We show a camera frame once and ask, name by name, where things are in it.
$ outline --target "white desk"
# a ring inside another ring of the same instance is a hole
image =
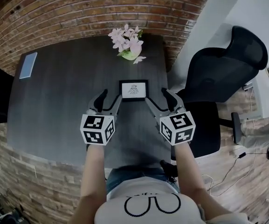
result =
[[[261,70],[251,81],[257,110],[239,115],[240,119],[263,119],[269,117],[269,76],[266,70]]]

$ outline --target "flower pot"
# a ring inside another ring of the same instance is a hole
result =
[[[139,56],[141,52],[142,52],[142,46],[140,46],[139,52],[136,53],[129,52],[125,55],[122,55],[122,57],[125,58],[126,60],[133,61]]]

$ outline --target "flower bouquet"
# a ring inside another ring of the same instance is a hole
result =
[[[143,30],[138,27],[134,29],[129,28],[128,24],[124,28],[113,29],[108,36],[111,37],[112,43],[114,43],[113,48],[119,49],[118,56],[133,61],[133,64],[137,64],[145,59],[145,56],[139,56],[142,51],[143,41],[140,41]]]

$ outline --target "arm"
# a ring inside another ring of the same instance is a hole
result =
[[[93,224],[98,208],[106,202],[103,146],[88,148],[80,194],[78,207],[68,223]]]
[[[205,211],[206,220],[231,213],[219,205],[206,191],[198,164],[187,143],[175,146],[178,179],[181,194],[200,204]]]

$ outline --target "gray pants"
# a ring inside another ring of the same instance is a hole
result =
[[[269,146],[269,124],[259,129],[242,129],[243,136],[239,145],[244,147],[268,147]]]

